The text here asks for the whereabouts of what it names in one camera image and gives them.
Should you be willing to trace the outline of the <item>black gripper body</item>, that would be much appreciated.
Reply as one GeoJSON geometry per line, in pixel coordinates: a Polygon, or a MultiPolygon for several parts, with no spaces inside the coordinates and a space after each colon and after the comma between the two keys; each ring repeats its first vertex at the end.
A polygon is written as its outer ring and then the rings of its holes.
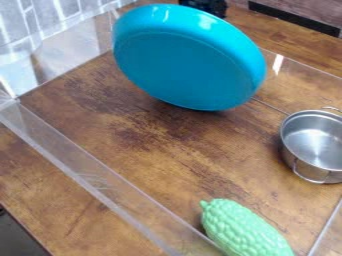
{"type": "Polygon", "coordinates": [[[226,17],[228,5],[226,0],[177,0],[179,4],[199,9],[219,18],[226,17]]]}

